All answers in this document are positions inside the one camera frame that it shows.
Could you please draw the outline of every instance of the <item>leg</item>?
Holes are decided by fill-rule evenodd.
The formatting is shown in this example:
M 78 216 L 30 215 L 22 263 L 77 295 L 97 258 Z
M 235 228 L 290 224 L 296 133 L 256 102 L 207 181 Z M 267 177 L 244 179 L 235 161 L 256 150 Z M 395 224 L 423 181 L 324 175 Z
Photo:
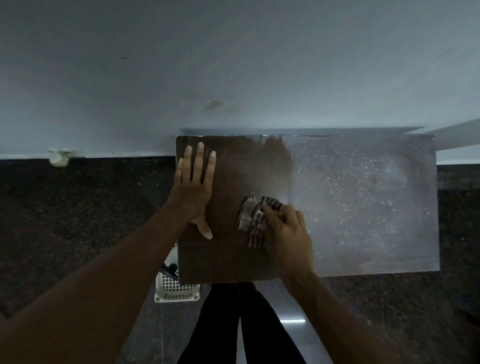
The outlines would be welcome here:
M 245 356 L 253 363 L 305 363 L 267 300 L 251 282 L 239 283 Z
M 195 363 L 198 355 L 206 355 L 206 363 L 235 364 L 239 318 L 237 285 L 212 284 L 190 342 L 178 363 Z

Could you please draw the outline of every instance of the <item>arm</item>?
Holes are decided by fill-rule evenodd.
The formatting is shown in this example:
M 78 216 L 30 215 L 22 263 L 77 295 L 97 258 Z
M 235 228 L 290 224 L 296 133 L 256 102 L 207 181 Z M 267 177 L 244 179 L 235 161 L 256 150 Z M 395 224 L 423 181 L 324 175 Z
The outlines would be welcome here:
M 204 213 L 216 158 L 212 152 L 201 184 L 203 150 L 199 143 L 191 180 L 192 147 L 187 147 L 167 203 L 144 226 L 0 327 L 3 362 L 115 361 L 152 281 L 188 223 L 212 238 Z
M 300 304 L 334 363 L 397 363 L 395 353 L 380 342 L 321 283 L 313 270 L 312 240 L 300 211 L 281 213 L 263 205 L 271 228 L 261 227 L 285 287 Z

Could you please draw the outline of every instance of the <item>wall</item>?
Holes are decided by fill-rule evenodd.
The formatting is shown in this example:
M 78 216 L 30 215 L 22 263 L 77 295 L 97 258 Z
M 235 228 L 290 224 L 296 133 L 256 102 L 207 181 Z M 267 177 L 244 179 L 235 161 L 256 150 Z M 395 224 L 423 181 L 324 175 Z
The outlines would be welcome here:
M 0 158 L 173 154 L 191 128 L 480 116 L 480 2 L 4 1 Z

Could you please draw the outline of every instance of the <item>person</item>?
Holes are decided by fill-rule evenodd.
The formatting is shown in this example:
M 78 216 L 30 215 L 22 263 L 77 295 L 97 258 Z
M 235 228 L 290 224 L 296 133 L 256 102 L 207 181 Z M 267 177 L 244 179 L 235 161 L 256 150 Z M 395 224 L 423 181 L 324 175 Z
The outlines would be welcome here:
M 191 157 L 192 147 L 188 146 L 178 160 L 167 202 L 145 225 L 69 274 L 0 326 L 2 363 L 115 361 L 159 267 L 187 225 L 196 224 L 204 237 L 212 238 L 205 207 L 212 192 L 216 154 L 211 152 L 208 157 L 203 182 L 203 143 L 197 146 L 193 168 Z M 302 213 L 292 206 L 284 207 L 280 213 L 268 206 L 263 209 L 270 224 L 262 226 L 267 251 L 332 361 L 395 363 L 397 356 L 316 276 L 312 241 Z M 212 285 L 180 362 L 193 362 L 192 353 L 201 352 L 209 355 L 210 362 L 234 363 L 239 316 L 249 363 L 304 362 L 273 309 L 247 282 Z M 210 347 L 202 346 L 207 342 Z

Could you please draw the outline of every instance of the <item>hand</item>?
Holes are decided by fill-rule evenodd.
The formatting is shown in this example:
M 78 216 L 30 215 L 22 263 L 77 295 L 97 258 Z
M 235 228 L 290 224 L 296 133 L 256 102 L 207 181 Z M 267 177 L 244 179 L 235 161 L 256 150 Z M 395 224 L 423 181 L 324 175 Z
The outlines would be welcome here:
M 267 252 L 288 288 L 295 278 L 313 272 L 312 239 L 303 214 L 293 206 L 284 206 L 281 212 L 274 212 L 267 204 L 262 208 L 271 227 L 259 228 L 265 233 Z
M 204 164 L 204 144 L 197 145 L 197 154 L 193 164 L 192 179 L 192 147 L 185 148 L 183 158 L 180 158 L 175 170 L 173 188 L 168 197 L 167 204 L 182 206 L 193 216 L 192 224 L 198 226 L 200 233 L 207 239 L 213 238 L 212 230 L 205 220 L 205 207 L 212 196 L 212 181 L 215 172 L 216 153 L 211 152 L 205 171 L 204 182 L 200 183 Z

